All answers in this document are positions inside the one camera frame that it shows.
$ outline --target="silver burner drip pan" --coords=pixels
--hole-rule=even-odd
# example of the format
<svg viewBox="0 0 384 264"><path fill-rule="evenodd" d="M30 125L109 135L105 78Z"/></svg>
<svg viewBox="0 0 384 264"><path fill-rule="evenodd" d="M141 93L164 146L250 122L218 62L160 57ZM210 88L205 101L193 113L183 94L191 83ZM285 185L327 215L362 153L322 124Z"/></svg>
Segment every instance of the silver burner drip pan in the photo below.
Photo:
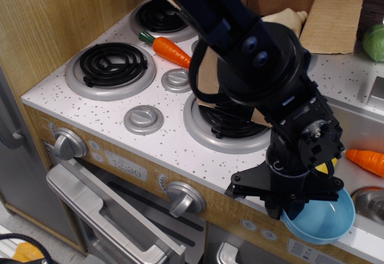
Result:
<svg viewBox="0 0 384 264"><path fill-rule="evenodd" d="M128 16L129 27L131 28L133 33L135 33L137 36L139 36L140 32L143 29L145 29L136 21L136 14L143 5L145 5L145 3L138 6ZM156 32L156 31L148 31L148 32L151 33L151 35L155 38L162 36L162 37L168 38L169 40L172 40L175 43L189 40L197 35L196 31L189 25L175 32Z"/></svg>
<svg viewBox="0 0 384 264"><path fill-rule="evenodd" d="M125 84L111 87L88 87L84 80L84 74L80 68L80 57L90 48L80 51L71 59L66 68L66 80L68 86L80 96L98 101L113 101L132 97L146 89L155 79L156 66L151 55L144 49L130 44L139 49L147 60L148 68L142 72L141 77L133 79Z"/></svg>
<svg viewBox="0 0 384 264"><path fill-rule="evenodd" d="M265 149L271 138L270 129L246 138L216 138L211 132L211 126L203 119L199 112L199 105L194 94L191 94L183 109L184 125L188 133L201 145L226 154L249 154Z"/></svg>

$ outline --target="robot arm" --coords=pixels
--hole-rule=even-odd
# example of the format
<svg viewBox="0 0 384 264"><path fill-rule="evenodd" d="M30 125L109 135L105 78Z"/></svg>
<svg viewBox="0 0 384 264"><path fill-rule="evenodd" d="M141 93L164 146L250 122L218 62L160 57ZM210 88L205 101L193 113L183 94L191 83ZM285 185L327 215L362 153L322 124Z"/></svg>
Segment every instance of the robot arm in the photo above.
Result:
<svg viewBox="0 0 384 264"><path fill-rule="evenodd" d="M206 46L219 56L218 79L228 98L257 108L273 126L266 161L232 176L227 194L259 196L272 218L296 217L310 199L337 200L342 180L333 158L342 129L317 85L307 76L310 53L287 27L264 23L240 0L174 0L202 38L190 67L191 86ZM315 167L326 163L328 174Z"/></svg>

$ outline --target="blue bowl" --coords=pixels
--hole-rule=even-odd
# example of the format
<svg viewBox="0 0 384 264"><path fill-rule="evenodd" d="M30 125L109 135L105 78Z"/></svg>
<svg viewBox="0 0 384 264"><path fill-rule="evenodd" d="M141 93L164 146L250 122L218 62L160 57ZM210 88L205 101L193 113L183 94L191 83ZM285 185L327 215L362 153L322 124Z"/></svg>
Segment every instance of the blue bowl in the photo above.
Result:
<svg viewBox="0 0 384 264"><path fill-rule="evenodd" d="M281 215L288 229L300 239L312 244L329 244L345 233L355 221L355 207L345 189L336 202L311 200L300 214L291 220L283 210Z"/></svg>

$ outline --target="orange carrot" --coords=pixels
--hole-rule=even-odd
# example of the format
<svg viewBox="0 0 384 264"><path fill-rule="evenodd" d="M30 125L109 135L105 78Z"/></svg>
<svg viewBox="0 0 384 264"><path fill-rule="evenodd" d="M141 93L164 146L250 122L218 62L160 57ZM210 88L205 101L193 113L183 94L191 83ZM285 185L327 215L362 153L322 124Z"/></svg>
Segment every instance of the orange carrot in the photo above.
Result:
<svg viewBox="0 0 384 264"><path fill-rule="evenodd" d="M384 177L384 154L374 151L350 149L346 152L347 158L365 170Z"/></svg>
<svg viewBox="0 0 384 264"><path fill-rule="evenodd" d="M154 38L150 33L143 30L139 35L139 39L152 44L152 48L157 55L185 68L190 67L191 57L189 57L179 46L168 38Z"/></svg>

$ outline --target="cardboard box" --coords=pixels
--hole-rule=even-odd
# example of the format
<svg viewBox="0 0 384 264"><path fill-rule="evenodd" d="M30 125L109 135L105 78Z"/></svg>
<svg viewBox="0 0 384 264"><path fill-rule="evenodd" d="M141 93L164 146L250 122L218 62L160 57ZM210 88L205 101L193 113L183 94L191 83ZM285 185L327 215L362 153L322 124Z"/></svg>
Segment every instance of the cardboard box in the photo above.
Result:
<svg viewBox="0 0 384 264"><path fill-rule="evenodd" d="M247 6L258 15L265 16L291 8L306 11L300 42L311 53L353 53L363 0L246 0ZM199 70L199 89L207 94L219 90L217 56L208 49ZM214 104L198 100L200 105ZM252 121L266 125L263 116L255 110Z"/></svg>

